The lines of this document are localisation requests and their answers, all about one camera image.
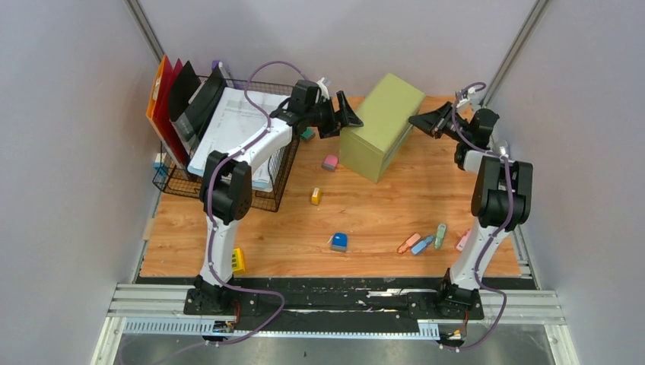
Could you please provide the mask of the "green drawer cabinet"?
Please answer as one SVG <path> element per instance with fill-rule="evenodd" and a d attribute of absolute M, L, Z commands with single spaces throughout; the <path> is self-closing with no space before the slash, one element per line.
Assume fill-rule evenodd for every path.
<path fill-rule="evenodd" d="M 418 114 L 425 93 L 394 74 L 385 75 L 356 114 L 363 126 L 341 131 L 339 162 L 378 183 L 411 133 L 408 119 Z"/>

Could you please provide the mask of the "green eraser block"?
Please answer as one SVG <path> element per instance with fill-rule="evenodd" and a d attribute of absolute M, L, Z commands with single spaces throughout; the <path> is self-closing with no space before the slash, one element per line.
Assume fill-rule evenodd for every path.
<path fill-rule="evenodd" d="M 315 137 L 316 137 L 316 133 L 315 133 L 312 129 L 305 129 L 305 130 L 300 134 L 300 138 L 301 138 L 303 141 L 305 141 L 305 142 L 309 142 L 309 141 L 311 141 L 312 139 L 314 139 Z"/>

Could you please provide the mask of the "pink eraser block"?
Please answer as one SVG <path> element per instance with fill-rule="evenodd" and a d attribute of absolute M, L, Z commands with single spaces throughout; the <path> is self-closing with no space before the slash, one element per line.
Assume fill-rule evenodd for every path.
<path fill-rule="evenodd" d="M 330 172 L 335 172 L 338 166 L 338 157 L 332 154 L 327 155 L 322 164 L 321 167 L 324 170 L 328 170 Z"/>

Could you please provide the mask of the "yellow eraser block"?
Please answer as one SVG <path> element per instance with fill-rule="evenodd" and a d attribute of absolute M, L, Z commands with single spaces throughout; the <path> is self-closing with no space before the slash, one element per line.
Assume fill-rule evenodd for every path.
<path fill-rule="evenodd" d="M 310 203 L 312 205 L 319 205 L 322 197 L 322 191 L 320 188 L 314 188 L 310 196 Z"/>

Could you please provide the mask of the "blue clipboard with papers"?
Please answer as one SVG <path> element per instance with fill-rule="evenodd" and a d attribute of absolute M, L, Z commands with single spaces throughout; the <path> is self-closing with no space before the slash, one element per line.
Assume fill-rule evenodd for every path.
<path fill-rule="evenodd" d="M 188 171 L 197 176 L 205 172 L 212 151 L 233 154 L 266 130 L 265 112 L 270 113 L 287 97 L 259 91 L 226 87 L 211 121 L 192 153 Z M 273 119 L 271 130 L 251 148 L 237 157 L 253 169 L 252 188 L 271 192 L 278 184 L 278 171 L 286 147 L 292 141 L 292 128 L 281 119 Z"/>

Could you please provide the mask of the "orange highlighter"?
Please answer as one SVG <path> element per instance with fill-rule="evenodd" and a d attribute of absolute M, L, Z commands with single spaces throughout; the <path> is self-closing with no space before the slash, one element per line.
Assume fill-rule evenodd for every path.
<path fill-rule="evenodd" d="M 413 233 L 409 238 L 407 238 L 398 248 L 397 253 L 403 254 L 410 250 L 419 240 L 421 235 L 419 233 Z"/>

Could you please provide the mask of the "blue stamp block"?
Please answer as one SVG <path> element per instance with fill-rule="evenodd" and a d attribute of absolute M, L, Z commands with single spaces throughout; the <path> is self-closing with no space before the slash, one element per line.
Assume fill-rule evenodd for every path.
<path fill-rule="evenodd" d="M 330 249 L 336 252 L 346 252 L 348 249 L 348 236 L 345 233 L 335 233 L 330 241 Z"/>

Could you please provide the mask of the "blue highlighter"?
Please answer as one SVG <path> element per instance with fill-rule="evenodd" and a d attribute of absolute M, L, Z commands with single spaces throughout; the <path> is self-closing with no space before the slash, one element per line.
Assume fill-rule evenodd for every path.
<path fill-rule="evenodd" d="M 410 253 L 414 256 L 421 254 L 427 247 L 429 247 L 433 243 L 434 238 L 434 235 L 428 235 L 419 240 L 418 242 L 416 242 L 416 244 L 413 245 L 412 248 L 410 248 Z"/>

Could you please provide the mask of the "black folder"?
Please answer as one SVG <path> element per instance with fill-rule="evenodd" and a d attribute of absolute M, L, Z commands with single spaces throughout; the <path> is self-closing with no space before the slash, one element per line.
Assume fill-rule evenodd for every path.
<path fill-rule="evenodd" d="M 173 68 L 176 79 L 169 93 L 170 121 L 186 152 L 191 153 L 230 82 L 218 70 L 199 76 L 190 62 L 177 62 Z"/>

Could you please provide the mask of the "red folder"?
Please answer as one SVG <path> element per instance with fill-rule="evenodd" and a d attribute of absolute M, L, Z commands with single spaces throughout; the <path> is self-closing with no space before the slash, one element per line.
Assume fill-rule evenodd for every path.
<path fill-rule="evenodd" d="M 166 129 L 166 133 L 167 133 L 166 140 L 168 145 L 168 148 L 166 148 L 167 153 L 173 159 L 177 167 L 185 170 L 186 165 L 189 162 L 189 155 L 186 152 L 186 149 L 183 147 L 180 137 L 176 133 L 176 130 L 173 127 L 172 122 L 170 121 L 170 114 L 168 110 L 170 88 L 172 86 L 172 83 L 175 81 L 175 79 L 176 79 L 176 75 L 174 73 L 174 68 L 173 68 L 173 74 L 170 79 L 170 87 L 163 101 L 163 105 L 162 105 L 163 112 L 161 116 L 163 118 L 163 121 L 166 123 L 165 126 L 167 128 Z"/>

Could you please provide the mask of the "black wire basket organizer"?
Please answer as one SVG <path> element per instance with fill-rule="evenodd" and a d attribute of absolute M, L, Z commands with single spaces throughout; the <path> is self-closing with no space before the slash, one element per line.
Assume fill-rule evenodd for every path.
<path fill-rule="evenodd" d="M 243 90 L 246 86 L 245 81 L 235 80 L 234 84 L 238 86 L 237 90 Z M 205 124 L 203 134 L 205 133 L 209 122 Z M 279 209 L 281 198 L 284 194 L 285 186 L 287 185 L 288 177 L 291 167 L 297 153 L 299 138 L 293 133 L 291 143 L 286 147 L 284 156 L 281 159 L 280 168 L 278 171 L 278 184 L 271 192 L 260 192 L 253 189 L 253 208 L 262 209 L 265 211 L 276 212 Z M 192 153 L 195 152 L 199 144 L 193 148 Z M 153 184 L 162 192 L 178 195 L 187 198 L 200 199 L 202 176 L 197 176 L 188 171 L 188 167 L 183 170 L 175 165 L 173 159 L 168 155 L 165 148 L 161 148 L 160 152 L 167 154 L 165 164 L 167 165 L 167 176 L 162 177 L 155 174 Z"/>

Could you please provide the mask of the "orange folder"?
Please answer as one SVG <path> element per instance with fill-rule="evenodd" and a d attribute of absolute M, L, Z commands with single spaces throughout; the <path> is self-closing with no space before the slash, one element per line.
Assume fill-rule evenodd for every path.
<path fill-rule="evenodd" d="M 163 121 L 161 115 L 163 112 L 163 101 L 169 90 L 172 74 L 173 66 L 170 64 L 170 60 L 168 59 L 167 55 L 164 55 L 160 61 L 156 75 L 154 77 L 145 113 L 153 130 L 156 132 L 162 145 L 166 148 L 168 148 L 166 140 L 167 128 L 165 126 L 166 123 Z"/>

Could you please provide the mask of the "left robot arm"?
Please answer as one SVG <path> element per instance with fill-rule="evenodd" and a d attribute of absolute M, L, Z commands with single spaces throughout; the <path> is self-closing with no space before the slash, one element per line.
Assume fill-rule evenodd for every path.
<path fill-rule="evenodd" d="M 202 177 L 207 244 L 186 313 L 223 314 L 232 307 L 234 241 L 252 207 L 253 174 L 309 127 L 331 138 L 361 126 L 345 93 L 331 97 L 325 78 L 299 80 L 287 96 L 224 88 L 189 163 L 189 172 Z"/>

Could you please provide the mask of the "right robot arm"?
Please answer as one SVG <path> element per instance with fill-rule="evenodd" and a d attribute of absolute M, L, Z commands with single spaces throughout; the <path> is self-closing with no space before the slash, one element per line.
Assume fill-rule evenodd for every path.
<path fill-rule="evenodd" d="M 465 120 L 451 103 L 408 119 L 426 135 L 436 139 L 446 135 L 455 140 L 457 167 L 476 175 L 471 200 L 473 226 L 432 302 L 437 315 L 443 318 L 462 318 L 480 304 L 482 277 L 493 254 L 530 214 L 533 165 L 511 160 L 506 152 L 489 148 L 498 119 L 496 112 L 479 109 Z"/>

